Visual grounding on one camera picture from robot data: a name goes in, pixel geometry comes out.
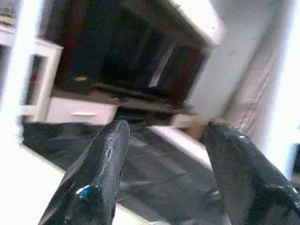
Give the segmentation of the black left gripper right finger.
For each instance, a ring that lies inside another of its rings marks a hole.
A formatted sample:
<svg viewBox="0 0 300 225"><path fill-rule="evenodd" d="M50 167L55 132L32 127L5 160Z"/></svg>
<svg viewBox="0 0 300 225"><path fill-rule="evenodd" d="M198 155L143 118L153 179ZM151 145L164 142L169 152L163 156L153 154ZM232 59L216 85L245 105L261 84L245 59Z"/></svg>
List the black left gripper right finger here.
<svg viewBox="0 0 300 225"><path fill-rule="evenodd" d="M202 137L231 224L300 223L300 194L247 136L209 122Z"/></svg>

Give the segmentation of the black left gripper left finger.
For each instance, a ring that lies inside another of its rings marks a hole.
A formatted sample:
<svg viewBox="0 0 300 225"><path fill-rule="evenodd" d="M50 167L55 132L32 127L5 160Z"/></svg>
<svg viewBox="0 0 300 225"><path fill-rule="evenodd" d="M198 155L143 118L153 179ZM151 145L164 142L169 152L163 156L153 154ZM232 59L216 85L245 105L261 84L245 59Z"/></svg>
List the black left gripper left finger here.
<svg viewBox="0 0 300 225"><path fill-rule="evenodd" d="M129 139L126 121L104 126L66 171L39 224L112 224Z"/></svg>

